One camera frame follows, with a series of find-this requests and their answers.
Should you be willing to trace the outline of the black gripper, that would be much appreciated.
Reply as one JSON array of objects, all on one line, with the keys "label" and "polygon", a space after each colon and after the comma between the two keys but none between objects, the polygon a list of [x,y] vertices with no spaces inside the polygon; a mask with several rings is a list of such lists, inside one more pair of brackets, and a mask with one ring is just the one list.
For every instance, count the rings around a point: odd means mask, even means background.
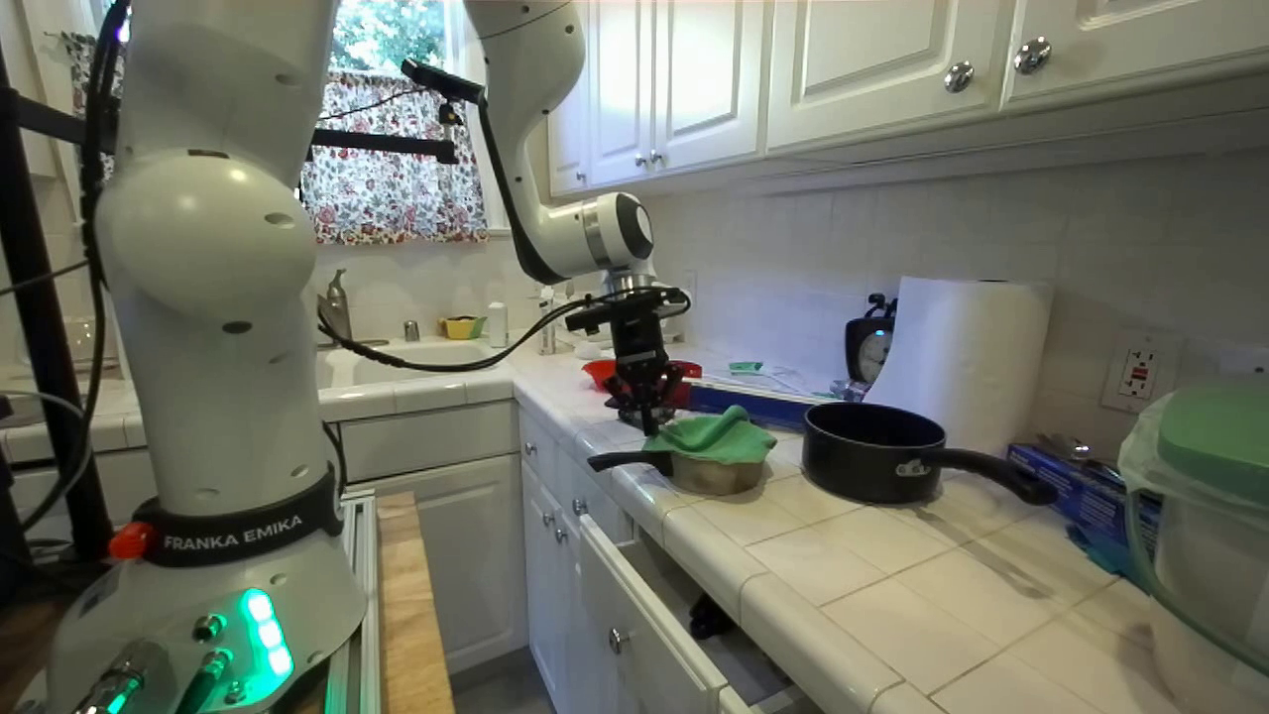
[{"label": "black gripper", "polygon": [[675,364],[661,339],[661,322],[691,308],[682,285],[632,285],[601,296],[587,296],[579,314],[566,318],[571,327],[611,333],[617,374],[632,380],[625,398],[611,398],[623,419],[638,419],[656,437],[669,415],[675,402],[657,398],[666,368]]}]

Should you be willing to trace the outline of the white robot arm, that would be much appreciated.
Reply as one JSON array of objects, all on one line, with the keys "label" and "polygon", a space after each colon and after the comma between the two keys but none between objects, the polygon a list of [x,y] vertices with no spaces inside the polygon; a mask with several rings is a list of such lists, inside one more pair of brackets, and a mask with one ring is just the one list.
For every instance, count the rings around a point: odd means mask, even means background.
[{"label": "white robot arm", "polygon": [[295,195],[338,0],[115,0],[120,95],[92,190],[156,497],[65,614],[49,714],[256,714],[341,651],[365,588],[341,546]]}]

